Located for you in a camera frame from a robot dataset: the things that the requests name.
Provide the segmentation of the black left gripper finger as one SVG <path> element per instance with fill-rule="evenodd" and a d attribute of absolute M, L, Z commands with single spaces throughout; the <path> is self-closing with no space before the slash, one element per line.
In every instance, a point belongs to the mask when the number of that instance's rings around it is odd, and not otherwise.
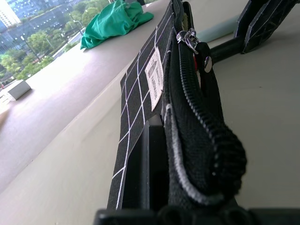
<path fill-rule="evenodd" d="M 123 209 L 159 210 L 168 203 L 169 172 L 165 130 L 160 115 L 150 118 L 129 154 Z"/>

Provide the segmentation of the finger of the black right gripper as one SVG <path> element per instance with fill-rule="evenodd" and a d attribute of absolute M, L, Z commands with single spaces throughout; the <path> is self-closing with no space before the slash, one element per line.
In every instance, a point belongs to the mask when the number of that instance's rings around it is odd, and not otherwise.
<path fill-rule="evenodd" d="M 271 37 L 296 5 L 296 0 L 268 0 L 264 3 L 248 26 L 243 54 L 253 51 Z"/>
<path fill-rule="evenodd" d="M 234 31 L 234 37 L 245 37 L 248 27 L 266 0 L 249 0 L 240 14 Z"/>

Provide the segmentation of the red marker with black barrel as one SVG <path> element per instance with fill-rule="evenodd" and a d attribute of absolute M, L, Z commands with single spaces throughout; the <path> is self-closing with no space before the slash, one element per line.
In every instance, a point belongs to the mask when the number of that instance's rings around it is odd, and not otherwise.
<path fill-rule="evenodd" d="M 244 40 L 241 37 L 235 37 L 213 48 L 210 48 L 205 42 L 198 43 L 196 45 L 198 54 L 195 55 L 197 69 L 212 69 L 215 63 L 240 53 L 243 43 Z"/>

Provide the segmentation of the black white-grid zip pouch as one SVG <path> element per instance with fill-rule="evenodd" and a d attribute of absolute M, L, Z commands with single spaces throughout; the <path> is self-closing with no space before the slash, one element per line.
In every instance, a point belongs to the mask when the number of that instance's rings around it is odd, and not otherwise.
<path fill-rule="evenodd" d="M 120 210 L 129 154 L 146 122 L 160 115 L 168 155 L 167 205 L 212 208 L 241 187 L 246 153 L 225 124 L 212 69 L 198 70 L 190 4 L 166 12 L 121 79 L 120 140 L 107 207 Z"/>

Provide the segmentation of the pale teal highlighter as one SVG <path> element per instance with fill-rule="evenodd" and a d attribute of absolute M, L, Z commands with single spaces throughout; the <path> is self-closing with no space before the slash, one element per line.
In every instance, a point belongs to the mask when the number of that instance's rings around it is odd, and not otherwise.
<path fill-rule="evenodd" d="M 211 42 L 223 36 L 232 34 L 235 30 L 236 21 L 235 20 L 228 20 L 217 24 L 209 29 L 203 30 L 197 33 L 197 38 L 201 42 Z"/>

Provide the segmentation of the green crumpled cloth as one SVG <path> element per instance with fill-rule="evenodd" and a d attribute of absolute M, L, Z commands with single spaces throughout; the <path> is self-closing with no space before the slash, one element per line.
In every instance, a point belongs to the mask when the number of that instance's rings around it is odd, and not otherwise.
<path fill-rule="evenodd" d="M 124 36 L 154 18 L 144 12 L 139 2 L 127 3 L 116 0 L 104 7 L 86 26 L 81 38 L 80 49 L 94 48 L 106 40 Z"/>

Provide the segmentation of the white rectangular box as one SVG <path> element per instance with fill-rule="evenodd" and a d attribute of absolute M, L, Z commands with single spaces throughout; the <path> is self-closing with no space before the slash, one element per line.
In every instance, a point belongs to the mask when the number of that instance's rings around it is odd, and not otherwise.
<path fill-rule="evenodd" d="M 17 101 L 30 90 L 31 87 L 25 80 L 16 80 L 0 92 L 0 98 L 5 97 L 9 101 Z"/>

